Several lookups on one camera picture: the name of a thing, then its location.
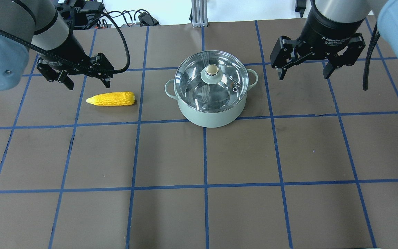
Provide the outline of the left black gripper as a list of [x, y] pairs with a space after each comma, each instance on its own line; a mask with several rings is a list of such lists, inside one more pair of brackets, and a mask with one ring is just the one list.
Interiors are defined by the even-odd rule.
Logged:
[[74, 82], [68, 75], [91, 75], [101, 80], [106, 88], [111, 86], [112, 73], [98, 72], [113, 70], [113, 66], [103, 53], [88, 56], [79, 41], [64, 41], [56, 48], [37, 46], [39, 59], [37, 70], [49, 82], [57, 81], [73, 90]]

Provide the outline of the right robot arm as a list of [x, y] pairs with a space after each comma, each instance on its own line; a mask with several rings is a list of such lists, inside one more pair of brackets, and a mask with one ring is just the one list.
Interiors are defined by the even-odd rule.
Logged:
[[369, 12], [376, 14], [377, 31], [398, 58], [398, 0], [312, 0], [299, 38], [282, 35], [271, 52], [279, 79], [305, 61], [327, 59], [325, 79], [342, 66], [354, 65], [365, 48], [357, 30]]

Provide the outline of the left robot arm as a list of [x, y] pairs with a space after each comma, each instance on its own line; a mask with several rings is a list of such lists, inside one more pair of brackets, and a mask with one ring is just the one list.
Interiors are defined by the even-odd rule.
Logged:
[[70, 75], [86, 75], [110, 87], [113, 66], [104, 54], [88, 56], [73, 35], [75, 11], [50, 0], [0, 0], [0, 91], [18, 85], [29, 61], [38, 53], [37, 70], [49, 82], [69, 90]]

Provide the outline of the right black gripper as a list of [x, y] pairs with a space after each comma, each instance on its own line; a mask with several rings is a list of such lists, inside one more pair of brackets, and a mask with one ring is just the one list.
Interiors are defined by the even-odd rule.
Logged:
[[358, 21], [341, 22], [311, 9], [297, 40], [281, 35], [270, 54], [271, 67], [283, 80], [292, 66], [308, 60], [327, 59], [323, 76], [329, 79], [335, 69], [355, 64], [366, 47], [363, 35], [357, 33]]

